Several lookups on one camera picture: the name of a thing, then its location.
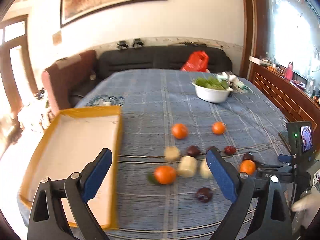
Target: blue tablecloth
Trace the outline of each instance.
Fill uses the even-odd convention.
[[[202,152],[216,146],[223,156],[225,146],[237,148],[226,158],[236,168],[242,155],[250,151],[256,160],[279,164],[279,154],[289,154],[278,132],[286,130],[286,119],[265,95],[245,79],[248,93],[232,93],[226,102],[212,104],[199,99],[191,80],[209,73],[140,69],[115,73],[101,82],[77,107],[95,105],[106,95],[123,103],[123,139],[118,164],[119,230],[107,232],[111,239],[209,239],[225,216],[231,202],[226,200],[214,179],[179,177],[174,184],[155,186],[146,174],[166,163],[166,146],[176,146],[181,154],[190,145]],[[217,136],[211,132],[214,122],[222,121],[227,130]],[[171,127],[183,123],[189,136],[175,139]],[[200,187],[214,191],[206,204],[195,199]],[[252,219],[256,199],[248,210],[238,235],[244,237]],[[81,239],[78,230],[74,230]]]

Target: yellow box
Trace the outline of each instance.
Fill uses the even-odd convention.
[[[89,200],[88,205],[103,229],[116,229],[116,175],[121,137],[120,106],[60,111],[32,155],[20,187],[21,202],[31,209],[41,178],[66,179],[72,172],[80,172],[88,162],[92,162],[102,148],[109,148],[112,165],[96,197]],[[69,225],[76,227],[73,217],[70,217],[67,200],[62,201],[66,201],[63,206]]]

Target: silver screw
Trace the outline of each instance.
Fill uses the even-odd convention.
[[[42,183],[46,183],[48,180],[49,180],[48,177],[44,177],[43,179],[41,179],[41,182],[42,182]]]
[[[77,178],[79,178],[79,175],[80,174],[78,172],[74,172],[74,173],[71,174],[71,178],[72,179],[77,179]]]
[[[245,172],[241,172],[241,173],[239,174],[239,176],[240,176],[241,179],[247,179],[247,178],[249,177],[249,175],[246,174]]]
[[[279,181],[279,179],[278,179],[276,176],[272,176],[272,177],[271,177],[271,180],[272,180],[273,182],[278,182],[278,181]]]

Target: gloved hand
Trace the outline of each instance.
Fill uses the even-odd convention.
[[[295,202],[291,210],[294,212],[299,212],[305,210],[304,218],[302,220],[302,225],[307,228],[310,223],[315,218],[316,214],[320,209],[320,193],[316,187],[312,187],[311,193],[302,199]]]

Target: display screen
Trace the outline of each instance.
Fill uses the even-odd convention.
[[[312,148],[312,133],[310,126],[301,127],[302,151],[306,152]]]

